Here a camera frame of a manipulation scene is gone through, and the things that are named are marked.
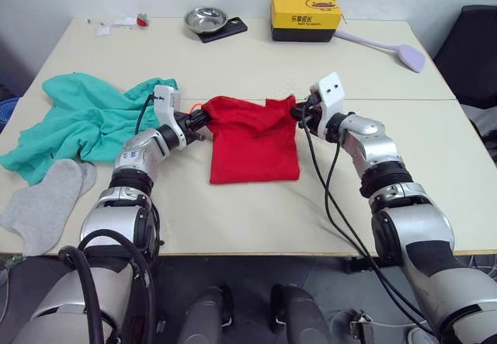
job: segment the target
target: black cable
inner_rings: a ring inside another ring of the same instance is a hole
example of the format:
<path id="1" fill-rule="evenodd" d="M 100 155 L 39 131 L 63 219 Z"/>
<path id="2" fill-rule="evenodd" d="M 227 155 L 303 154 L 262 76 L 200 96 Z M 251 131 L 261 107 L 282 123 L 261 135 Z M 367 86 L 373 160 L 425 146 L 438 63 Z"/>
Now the black cable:
<path id="1" fill-rule="evenodd" d="M 326 208 L 326 213 L 327 213 L 328 216 L 331 216 L 330 211 L 329 211 L 329 202 L 328 202 L 328 195 L 330 194 L 329 186 L 330 186 L 330 182 L 332 181 L 332 174 L 333 174 L 333 170 L 335 169 L 335 165 L 336 165 L 336 162 L 338 160 L 339 153 L 340 153 L 340 145 L 336 144 L 335 156 L 333 158 L 332 167 L 329 169 L 329 172 L 328 172 L 328 177 L 326 179 L 326 187 L 325 187 L 325 208 Z M 355 236 L 356 236 L 358 242 L 363 247 L 365 253 L 367 254 L 367 258 L 368 258 L 368 260 L 370 260 L 371 265 L 374 264 L 377 267 L 376 263 L 374 262 L 373 258 L 370 255 L 370 253 L 367 251 L 367 248 L 364 247 L 364 244 L 362 243 L 362 240 L 360 239 L 359 235 L 355 234 Z M 387 280 L 388 279 L 386 278 L 386 276 L 382 272 L 380 272 L 380 274 L 377 273 L 377 275 L 378 275 L 379 280 L 380 280 L 381 284 L 383 285 L 384 289 L 387 291 L 388 296 L 390 296 L 390 298 L 392 299 L 392 301 L 394 302 L 394 304 L 397 305 L 397 308 L 399 308 L 400 311 L 402 313 L 404 313 L 405 316 L 407 318 L 409 318 L 412 322 L 414 322 L 414 324 L 417 325 L 420 329 L 422 329 L 422 330 L 424 330 L 424 331 L 426 331 L 426 332 L 428 332 L 429 334 L 432 335 L 433 333 L 429 329 L 427 329 L 425 326 L 423 326 L 420 321 L 416 320 L 407 310 L 405 310 L 404 307 L 402 307 L 400 305 L 400 303 L 397 301 L 397 299 L 395 298 L 395 296 L 392 294 L 391 289 L 388 288 L 388 285 L 387 285 Z"/>
<path id="2" fill-rule="evenodd" d="M 395 299 L 395 297 L 393 296 L 393 294 L 391 293 L 391 291 L 393 291 L 395 294 L 397 294 L 397 296 L 409 307 L 411 308 L 411 310 L 413 310 L 417 315 L 419 315 L 420 317 L 423 317 L 423 314 L 422 312 L 417 308 L 415 307 L 391 282 L 390 280 L 380 271 L 380 269 L 378 268 L 377 264 L 375 263 L 374 259 L 372 258 L 371 254 L 369 253 L 369 251 L 367 250 L 366 246 L 364 245 L 364 243 L 362 242 L 361 238 L 359 237 L 359 235 L 355 232 L 354 228 L 352 227 L 352 225 L 347 221 L 345 215 L 343 214 L 342 210 L 340 209 L 339 205 L 336 203 L 335 201 L 335 198 L 333 198 L 333 195 L 331 194 L 331 192 L 329 191 L 329 182 L 331 182 L 331 175 L 333 173 L 333 169 L 335 168 L 335 164 L 336 164 L 336 161 L 338 159 L 338 156 L 339 156 L 339 145 L 337 144 L 337 148 L 336 148 L 336 151 L 335 151 L 335 157 L 333 158 L 333 163 L 332 163 L 332 167 L 330 168 L 330 172 L 328 174 L 328 180 L 327 182 L 324 181 L 324 179 L 322 178 L 322 174 L 321 174 L 321 171 L 319 169 L 319 165 L 318 165 L 318 162 L 317 162 L 317 159 L 316 159 L 316 156 L 315 156 L 315 151 L 314 151 L 314 146 L 312 144 L 312 139 L 311 139 L 311 133 L 309 132 L 309 128 L 307 126 L 307 123 L 306 123 L 306 120 L 305 120 L 305 111 L 308 107 L 308 104 L 305 103 L 304 104 L 304 107 L 303 107 L 303 111 L 302 111 L 302 116 L 301 116 L 301 121 L 302 121 L 302 124 L 303 124 L 303 127 L 304 127 L 304 131 L 305 131 L 305 135 L 308 139 L 308 143 L 309 143 L 309 149 L 311 151 L 311 157 L 312 157 L 312 161 L 314 163 L 314 166 L 315 166 L 315 170 L 316 170 L 316 173 L 318 174 L 318 177 L 319 177 L 319 180 L 321 181 L 321 184 L 323 185 L 323 187 L 325 188 L 325 207 L 326 207 L 326 214 L 328 216 L 328 219 L 329 221 L 331 222 L 331 224 L 333 225 L 333 227 L 341 234 L 344 236 L 344 238 L 346 238 L 350 244 L 358 251 L 358 253 L 360 253 L 364 258 L 366 258 L 369 263 L 371 264 L 372 268 L 373 268 L 373 271 L 377 274 L 381 284 L 383 285 L 384 289 L 387 291 L 388 295 L 390 296 L 390 298 L 394 301 L 394 303 L 397 305 L 397 307 L 402 311 L 402 313 L 404 313 L 409 319 L 411 319 L 416 325 L 418 325 L 421 329 L 423 329 L 424 331 L 432 334 L 432 332 L 430 330 L 428 330 L 427 328 L 425 328 L 424 326 L 422 326 L 414 317 L 412 317 L 400 304 L 399 302 Z M 329 211 L 329 205 L 328 205 L 328 198 L 332 200 L 332 203 L 333 205 L 335 206 L 335 208 L 337 209 L 337 211 L 339 212 L 341 218 L 343 219 L 343 221 L 346 223 L 347 227 L 351 230 L 351 232 L 353 233 L 354 237 L 357 239 L 357 241 L 360 243 L 360 247 L 358 246 L 357 243 L 355 243 L 354 240 L 351 239 L 350 236 L 348 236 L 347 233 L 344 232 L 343 229 L 341 229 L 341 227 L 339 227 L 337 225 L 336 222 L 334 222 L 334 220 L 332 219 L 332 215 Z"/>
<path id="3" fill-rule="evenodd" d="M 103 327 L 100 314 L 99 298 L 96 294 L 95 282 L 85 255 L 76 247 L 66 245 L 59 251 L 59 259 L 66 265 L 75 267 L 85 299 L 88 334 L 91 344 L 103 344 Z"/>
<path id="4" fill-rule="evenodd" d="M 316 159 L 314 145 L 312 144 L 312 139 L 311 139 L 311 133 L 309 132 L 309 127 L 308 127 L 306 120 L 305 120 L 305 110 L 307 109 L 307 107 L 308 107 L 308 105 L 307 105 L 307 103 L 305 103 L 304 108 L 302 109 L 302 124 L 304 127 L 305 136 L 308 139 L 309 150 L 311 150 L 312 162 L 314 163 L 316 173 L 318 173 L 319 181 L 321 181 L 321 184 L 323 185 L 323 187 L 326 187 L 325 180 L 323 179 L 323 176 L 322 176 L 321 171 L 320 171 L 319 166 L 318 166 L 318 160 Z M 331 215 L 328 216 L 328 219 L 329 219 L 329 222 L 332 223 L 333 227 L 337 230 L 337 232 L 340 233 L 351 244 L 351 246 L 354 247 L 358 251 L 358 253 L 360 255 L 362 255 L 363 257 L 366 257 L 366 254 L 363 252 L 363 250 L 360 249 L 360 247 L 357 245 L 357 243 L 355 243 L 355 241 L 352 240 L 351 237 L 347 233 L 345 233 L 344 230 L 342 230 L 341 227 L 338 226 L 336 222 L 334 222 Z"/>
<path id="5" fill-rule="evenodd" d="M 138 115 L 138 119 L 137 119 L 137 126 L 134 128 L 134 134 L 138 134 L 138 132 L 140 131 L 141 119 L 143 119 L 143 115 L 145 114 L 145 111 L 148 107 L 149 102 L 152 101 L 153 99 L 154 99 L 154 95 L 150 94 L 147 97 L 147 100 L 145 101 L 143 106 L 141 107 L 140 115 Z"/>
<path id="6" fill-rule="evenodd" d="M 304 108 L 303 108 L 303 113 L 302 113 L 302 124 L 303 124 L 304 130 L 305 130 L 305 135 L 306 135 L 306 137 L 308 139 L 309 149 L 311 150 L 312 162 L 314 163 L 314 167 L 315 167 L 316 173 L 318 174 L 319 180 L 321 181 L 321 184 L 322 184 L 323 188 L 326 190 L 325 180 L 323 179 L 322 174 L 321 174 L 321 170 L 319 169 L 318 160 L 316 159 L 316 155 L 315 155 L 315 151 L 314 151 L 314 145 L 312 144 L 311 133 L 309 132 L 309 128 L 308 128 L 308 126 L 307 126 L 307 124 L 305 122 L 305 117 L 304 116 L 305 116 L 305 110 L 307 109 L 307 107 L 308 107 L 308 104 L 305 103 L 304 104 Z M 333 197 L 333 195 L 331 194 L 331 192 L 329 190 L 326 190 L 326 193 L 327 193 L 327 196 L 332 200 L 333 205 L 335 206 L 335 208 L 339 212 L 340 216 L 342 217 L 343 221 L 346 223 L 347 227 L 351 230 L 351 232 L 354 235 L 354 237 L 356 237 L 356 239 L 358 239 L 358 241 L 360 243 L 360 247 L 358 246 L 357 243 L 355 243 L 354 240 L 352 240 L 350 238 L 350 236 L 348 236 L 347 233 L 345 233 L 343 231 L 343 229 L 341 229 L 337 225 L 336 222 L 334 222 L 334 220 L 332 219 L 332 215 L 328 211 L 327 212 L 328 219 L 331 222 L 331 224 L 333 225 L 333 227 L 340 234 L 344 235 L 344 237 L 362 255 L 362 257 L 366 258 L 370 262 L 370 264 L 371 264 L 371 266 L 373 268 L 373 271 L 378 275 L 378 277 L 381 280 L 384 280 L 384 282 L 401 298 L 402 301 L 404 301 L 404 303 L 408 307 L 410 307 L 417 315 L 419 315 L 420 317 L 424 318 L 424 316 L 422 315 L 422 312 L 419 309 L 417 309 L 409 300 L 407 300 L 404 297 L 404 295 L 402 295 L 402 293 L 399 290 L 397 290 L 397 288 L 395 288 L 395 286 L 393 284 L 391 284 L 390 280 L 380 271 L 380 268 L 378 268 L 377 264 L 375 263 L 374 259 L 371 257 L 371 254 L 369 253 L 369 251 L 367 250 L 366 246 L 364 245 L 364 243 L 360 239 L 359 235 L 355 232 L 355 230 L 352 227 L 352 225 L 347 221 L 345 215 L 343 214 L 343 212 L 340 209 L 339 205 L 336 203 L 335 198 Z"/>
<path id="7" fill-rule="evenodd" d="M 152 344 L 154 340 L 155 334 L 155 321 L 156 321 L 156 312 L 155 312 L 155 288 L 154 281 L 151 277 L 150 268 L 145 261 L 143 255 L 138 251 L 138 248 L 130 242 L 124 235 L 118 233 L 114 230 L 109 229 L 100 229 L 96 230 L 88 235 L 79 243 L 78 249 L 80 251 L 84 250 L 86 245 L 94 238 L 97 237 L 108 237 L 112 238 L 114 241 L 120 243 L 127 251 L 132 255 L 134 262 L 136 263 L 140 274 L 141 279 L 144 283 L 144 292 L 145 292 L 145 333 L 144 333 L 144 342 L 147 344 Z"/>

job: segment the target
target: white table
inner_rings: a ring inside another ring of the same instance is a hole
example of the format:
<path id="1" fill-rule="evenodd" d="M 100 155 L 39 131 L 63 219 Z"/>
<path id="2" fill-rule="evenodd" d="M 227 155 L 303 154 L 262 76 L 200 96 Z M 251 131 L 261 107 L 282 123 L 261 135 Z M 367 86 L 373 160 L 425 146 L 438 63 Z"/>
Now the white table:
<path id="1" fill-rule="evenodd" d="M 337 71 L 346 108 L 380 120 L 394 138 L 413 178 L 448 216 L 458 253 L 497 252 L 497 169 L 454 95 L 431 61 L 421 74 L 396 64 L 385 52 L 334 39 L 331 43 L 273 43 L 267 22 L 246 19 L 248 32 L 202 44 L 181 19 L 153 19 L 146 30 L 95 36 L 95 27 L 75 19 L 55 47 L 0 135 L 0 154 L 14 148 L 19 132 L 43 119 L 50 101 L 44 80 L 87 72 L 126 90 L 147 78 L 175 78 L 182 107 L 213 96 L 262 102 L 308 94 L 308 86 Z M 349 21 L 345 31 L 385 43 L 421 48 L 404 22 Z M 211 139 L 174 151 L 162 163 L 152 193 L 162 216 L 161 254 L 353 255 L 337 238 L 324 212 L 304 135 L 297 132 L 301 178 L 296 182 L 212 186 Z M 334 146 L 315 139 L 322 170 Z M 112 167 L 97 165 L 95 186 L 77 202 L 59 243 L 76 245 L 82 222 L 108 186 Z M 374 250 L 367 200 L 343 153 L 333 191 L 350 222 Z M 17 174 L 0 169 L 0 211 L 15 189 Z M 0 227 L 0 252 L 21 252 L 22 240 Z"/>

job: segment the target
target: red cloth bag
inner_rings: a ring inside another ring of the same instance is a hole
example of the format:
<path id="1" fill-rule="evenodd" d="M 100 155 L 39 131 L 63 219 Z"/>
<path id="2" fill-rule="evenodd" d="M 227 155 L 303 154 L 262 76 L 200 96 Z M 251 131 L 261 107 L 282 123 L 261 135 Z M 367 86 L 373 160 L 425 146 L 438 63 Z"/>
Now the red cloth bag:
<path id="1" fill-rule="evenodd" d="M 266 106 L 230 97 L 203 104 L 214 135 L 210 183 L 298 179 L 293 106 L 293 96 L 267 99 Z"/>

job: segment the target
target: clutter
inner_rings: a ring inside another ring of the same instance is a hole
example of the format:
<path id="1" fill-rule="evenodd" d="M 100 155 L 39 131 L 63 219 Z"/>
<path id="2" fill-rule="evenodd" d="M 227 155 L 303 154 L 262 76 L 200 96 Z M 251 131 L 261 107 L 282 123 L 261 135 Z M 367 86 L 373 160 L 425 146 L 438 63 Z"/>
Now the clutter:
<path id="1" fill-rule="evenodd" d="M 196 8 L 185 15 L 185 24 L 203 43 L 223 39 L 248 28 L 239 17 L 228 19 L 218 8 Z"/>
<path id="2" fill-rule="evenodd" d="M 341 16 L 336 0 L 271 0 L 272 37 L 274 41 L 327 42 Z"/>
<path id="3" fill-rule="evenodd" d="M 21 132 L 17 148 L 1 155 L 0 165 L 33 185 L 62 158 L 113 162 L 123 143 L 134 135 L 141 107 L 156 85 L 177 89 L 173 79 L 161 78 L 142 82 L 124 94 L 81 73 L 46 80 L 43 90 L 52 98 L 52 108 L 40 123 Z M 141 126 L 158 127 L 152 104 Z"/>
<path id="4" fill-rule="evenodd" d="M 76 200 L 95 178 L 96 169 L 89 163 L 58 160 L 41 183 L 13 193 L 0 225 L 23 238 L 24 256 L 42 255 L 57 244 Z"/>
<path id="5" fill-rule="evenodd" d="M 371 45 L 373 47 L 393 50 L 397 53 L 402 63 L 412 69 L 414 72 L 421 72 L 425 67 L 425 54 L 421 53 L 419 50 L 412 47 L 411 45 L 384 45 L 382 43 L 375 43 L 373 41 L 369 41 L 361 37 L 351 35 L 350 33 L 342 32 L 340 30 L 335 31 L 335 36 L 344 40 L 352 41 L 354 43 L 365 43 L 366 45 Z"/>
<path id="6" fill-rule="evenodd" d="M 137 24 L 140 27 L 148 27 L 150 25 L 150 21 L 148 20 L 147 14 L 138 14 Z"/>
<path id="7" fill-rule="evenodd" d="M 87 19 L 86 22 L 92 25 L 97 25 L 102 27 L 124 28 L 126 30 L 132 30 L 138 27 L 137 18 L 130 16 L 128 16 L 127 18 L 114 19 L 113 21 L 100 21 L 97 19 Z"/>
<path id="8" fill-rule="evenodd" d="M 214 135 L 210 183 L 297 180 L 295 98 L 267 99 L 266 106 L 215 97 L 202 105 Z"/>

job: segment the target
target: stainless steel bowl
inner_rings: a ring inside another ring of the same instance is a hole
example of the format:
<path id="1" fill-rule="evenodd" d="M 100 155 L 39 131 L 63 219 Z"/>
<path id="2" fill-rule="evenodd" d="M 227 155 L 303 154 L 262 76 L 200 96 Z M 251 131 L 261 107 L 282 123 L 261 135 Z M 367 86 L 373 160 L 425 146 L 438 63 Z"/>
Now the stainless steel bowl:
<path id="1" fill-rule="evenodd" d="M 185 15 L 185 23 L 194 33 L 212 33 L 228 21 L 225 12 L 218 8 L 196 8 Z"/>

